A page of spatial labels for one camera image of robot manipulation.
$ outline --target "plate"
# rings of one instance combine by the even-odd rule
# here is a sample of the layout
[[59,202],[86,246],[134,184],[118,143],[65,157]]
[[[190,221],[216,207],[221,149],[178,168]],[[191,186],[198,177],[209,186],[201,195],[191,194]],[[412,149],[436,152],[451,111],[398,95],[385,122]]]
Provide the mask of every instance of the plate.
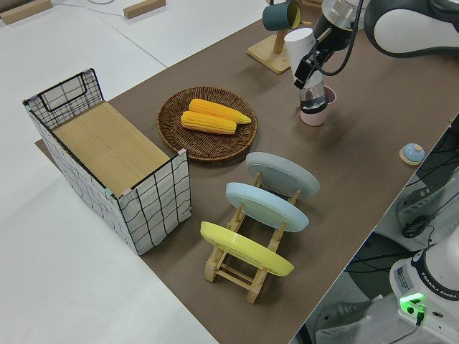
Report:
[[279,254],[216,224],[201,222],[201,235],[212,245],[271,274],[287,276],[293,270],[293,265]]
[[261,172],[261,184],[278,194],[292,197],[300,189],[298,198],[308,199],[321,189],[321,185],[308,170],[296,163],[270,153],[247,154],[245,165],[255,177]]
[[226,195],[236,208],[242,204],[242,212],[251,218],[279,229],[287,224],[285,231],[302,231],[309,224],[308,217],[285,199],[255,186],[228,183]]
[[[204,133],[183,128],[181,114],[188,110],[194,98],[217,102],[236,109],[249,117],[250,124],[238,124],[233,135]],[[257,133],[257,116],[252,107],[239,95],[218,87],[193,87],[172,95],[158,114],[158,131],[162,139],[175,151],[188,150],[191,159],[223,161],[248,151]]]

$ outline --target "yellow corn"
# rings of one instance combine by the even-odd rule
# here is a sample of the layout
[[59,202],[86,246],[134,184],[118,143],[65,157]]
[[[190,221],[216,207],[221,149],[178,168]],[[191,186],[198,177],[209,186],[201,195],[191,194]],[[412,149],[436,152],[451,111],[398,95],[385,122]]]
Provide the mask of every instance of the yellow corn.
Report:
[[233,120],[194,111],[185,111],[180,121],[186,129],[205,131],[206,133],[231,135],[236,131],[236,122]]
[[207,115],[233,120],[237,124],[248,124],[252,122],[250,118],[243,115],[240,111],[200,98],[194,98],[191,100],[189,103],[189,110],[196,113],[205,113]]

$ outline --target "grid pattern storage box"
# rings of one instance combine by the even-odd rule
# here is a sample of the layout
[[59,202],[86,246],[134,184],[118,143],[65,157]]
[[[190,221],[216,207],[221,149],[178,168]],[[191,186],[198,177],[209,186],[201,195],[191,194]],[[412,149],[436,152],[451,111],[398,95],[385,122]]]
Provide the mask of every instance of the grid pattern storage box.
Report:
[[71,187],[137,254],[191,216],[187,152],[156,147],[104,101],[94,70],[24,106]]

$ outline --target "white table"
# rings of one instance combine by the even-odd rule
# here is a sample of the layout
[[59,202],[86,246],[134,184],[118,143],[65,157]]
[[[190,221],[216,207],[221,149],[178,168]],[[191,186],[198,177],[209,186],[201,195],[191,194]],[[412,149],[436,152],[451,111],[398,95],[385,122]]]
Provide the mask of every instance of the white table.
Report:
[[56,0],[28,19],[0,21],[0,343],[215,343],[35,146],[22,106],[89,67],[109,100],[266,6],[170,0],[128,21],[122,8],[136,2]]

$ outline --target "pink cup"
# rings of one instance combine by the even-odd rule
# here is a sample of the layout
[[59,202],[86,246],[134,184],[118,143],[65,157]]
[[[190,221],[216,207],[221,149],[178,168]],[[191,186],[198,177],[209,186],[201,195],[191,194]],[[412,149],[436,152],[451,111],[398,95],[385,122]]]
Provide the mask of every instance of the pink cup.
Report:
[[307,125],[318,127],[325,122],[325,119],[330,113],[330,105],[336,100],[336,93],[328,86],[323,86],[325,89],[325,97],[327,99],[327,107],[319,113],[304,113],[300,110],[301,120]]

